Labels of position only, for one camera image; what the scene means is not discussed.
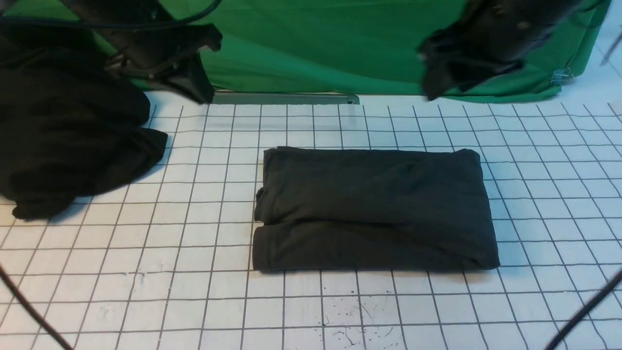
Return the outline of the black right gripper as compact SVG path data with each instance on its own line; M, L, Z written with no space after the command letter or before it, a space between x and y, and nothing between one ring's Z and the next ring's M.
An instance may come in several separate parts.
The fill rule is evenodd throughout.
M421 88L429 101L467 92L522 69L523 58L549 39L581 0L478 0L457 23L420 44Z

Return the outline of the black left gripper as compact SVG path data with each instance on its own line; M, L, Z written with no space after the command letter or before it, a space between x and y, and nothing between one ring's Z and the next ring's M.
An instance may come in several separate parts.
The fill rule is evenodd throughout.
M82 22L91 24L153 24L173 20L157 0L65 0L64 6ZM152 89L181 95L198 104L211 104L215 87L205 72L200 52L217 53L224 36L214 24L187 27L187 53L181 35L184 30L97 29L118 51L107 69L130 77L147 78Z

